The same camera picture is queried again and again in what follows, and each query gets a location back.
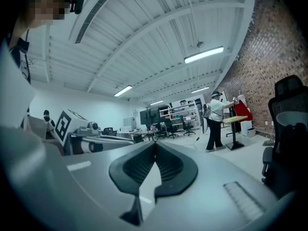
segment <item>floor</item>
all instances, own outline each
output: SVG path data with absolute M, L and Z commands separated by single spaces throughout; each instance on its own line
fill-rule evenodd
M 164 139 L 159 138 L 159 140 L 186 146 L 188 150 L 198 150 L 200 153 L 207 153 L 205 148 L 209 139 L 210 131 L 208 130 L 206 134 L 202 134 L 201 130 L 194 130 L 194 132 L 196 134 L 191 134 L 189 137 L 187 135 L 183 136 L 184 132 L 179 132 L 177 133 L 179 136 L 175 137 L 175 139 L 170 137 Z M 231 128 L 226 127 L 221 129 L 221 142 L 223 144 L 232 142 L 232 134 L 226 137 L 226 134 L 230 132 Z M 240 133 L 237 133 L 236 140 L 243 143 L 245 146 L 233 151 L 231 151 L 229 148 L 226 148 L 215 150 L 210 153 L 225 158 L 226 160 L 234 163 L 236 166 L 250 174 L 252 177 L 261 181 L 261 172 L 263 168 L 262 155 L 265 149 L 265 146 L 262 146 L 262 144 L 268 139 L 259 135 L 256 135 L 252 138 L 247 138 Z M 154 164 L 149 175 L 140 187 L 140 203 L 144 220 L 149 216 L 151 210 L 155 206 L 154 189 L 160 184 L 161 179 L 159 169 L 157 165 Z

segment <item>black office chair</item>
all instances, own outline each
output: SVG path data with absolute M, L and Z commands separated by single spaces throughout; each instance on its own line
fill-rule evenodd
M 165 128 L 162 128 L 162 126 L 160 125 L 160 123 L 155 124 L 155 127 L 159 130 L 158 132 L 156 132 L 157 136 L 155 137 L 157 140 L 160 137 L 165 137 L 167 136 L 167 131 Z
M 303 182 L 308 138 L 308 87 L 297 76 L 275 84 L 275 97 L 269 101 L 275 125 L 275 145 L 263 153 L 262 179 L 281 198 Z
M 116 136 L 117 131 L 114 131 L 113 128 L 104 128 L 102 131 L 102 135 L 108 135 L 108 136 Z
M 192 131 L 191 131 L 191 129 L 193 128 L 193 125 L 191 125 L 190 122 L 189 122 L 188 124 L 186 124 L 182 115 L 180 116 L 180 118 L 181 118 L 181 122 L 182 122 L 182 124 L 183 124 L 183 129 L 184 129 L 185 131 L 187 131 L 186 133 L 188 133 L 188 136 L 189 136 L 189 134 L 191 134 L 191 133 L 196 134 L 195 132 L 192 132 Z
M 171 134 L 169 134 L 168 137 L 172 136 L 172 137 L 174 138 L 174 136 L 178 136 L 178 134 L 174 134 L 176 131 L 178 131 L 178 129 L 177 129 L 177 128 L 174 128 L 174 127 L 172 126 L 172 123 L 171 123 L 171 121 L 170 121 L 169 118 L 166 118 L 166 119 L 165 119 L 165 125 L 166 125 L 166 127 L 167 127 L 167 132 L 168 132 L 168 133 L 171 133 Z

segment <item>cable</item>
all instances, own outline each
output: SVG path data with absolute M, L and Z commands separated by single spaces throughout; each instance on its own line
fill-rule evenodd
M 196 139 L 196 141 L 195 141 L 194 143 L 192 143 L 192 144 L 186 144 L 186 145 L 183 145 L 183 146 L 190 146 L 190 145 L 193 145 L 194 148 L 195 148 L 196 150 L 198 150 L 198 147 L 195 146 L 194 144 L 200 139 L 200 134 L 201 134 L 201 128 L 200 128 L 199 135 L 198 135 L 198 138 Z
M 265 127 L 263 127 L 263 128 L 257 128 L 256 126 L 254 126 L 254 125 L 252 125 L 254 128 L 256 128 L 256 129 L 266 129 L 266 127 L 268 126 L 268 125 L 265 125 Z
M 270 133 L 270 139 L 271 140 L 271 136 L 273 135 L 273 129 L 274 129 L 274 126 L 271 127 L 271 133 Z
M 196 31 L 196 37 L 197 37 L 197 40 L 198 40 L 198 42 L 199 42 L 199 36 L 198 36 L 198 32 L 197 32 L 197 24 L 196 24 L 196 19 L 195 19 L 195 17 L 194 17 L 194 12 L 193 12 L 193 7 L 192 7 L 191 0 L 188 0 L 188 3 L 189 3 L 189 5 L 190 5 L 190 7 L 191 7 L 192 18 L 193 18 L 193 23 L 194 23 L 194 29 L 195 29 L 195 31 Z
M 29 34 L 29 29 L 27 30 L 27 34 L 26 34 L 26 42 L 28 40 L 28 34 Z M 30 74 L 27 53 L 25 54 L 25 59 L 26 59 L 26 65 L 27 65 L 28 73 Z

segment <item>ceiling light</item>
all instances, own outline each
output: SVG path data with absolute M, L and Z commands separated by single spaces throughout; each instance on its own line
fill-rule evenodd
M 217 48 L 214 48 L 214 49 L 211 49 L 211 50 L 199 52 L 197 54 L 185 57 L 184 61 L 187 64 L 187 63 L 196 61 L 200 58 L 204 58 L 206 56 L 214 55 L 214 54 L 217 54 L 217 53 L 220 53 L 220 52 L 223 52 L 223 46 L 220 46 L 220 47 L 217 47 Z
M 195 93 L 195 92 L 201 91 L 201 90 L 205 90 L 205 89 L 208 89 L 208 88 L 210 88 L 210 87 L 204 87 L 204 88 L 201 88 L 201 89 L 199 89 L 199 90 L 194 90 L 194 91 L 192 91 L 192 93 Z
M 154 104 L 157 104 L 157 103 L 161 103 L 161 102 L 163 102 L 164 100 L 161 100 L 161 101 L 158 101 L 158 102 L 155 102 L 155 103 L 152 103 L 152 104 L 150 104 L 150 105 L 154 105 Z
M 128 91 L 131 88 L 132 88 L 132 86 L 126 86 L 123 90 L 121 90 L 117 94 L 115 94 L 115 97 L 122 95 L 124 92 Z

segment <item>white wall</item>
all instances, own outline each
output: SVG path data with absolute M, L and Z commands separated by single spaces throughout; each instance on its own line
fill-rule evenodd
M 79 113 L 88 121 L 97 122 L 102 129 L 119 129 L 123 126 L 123 119 L 133 115 L 133 109 L 137 107 L 128 101 L 57 87 L 53 84 L 32 81 L 31 85 L 37 93 L 30 105 L 30 115 L 42 119 L 44 110 L 49 110 L 54 122 L 62 110 L 67 108 Z

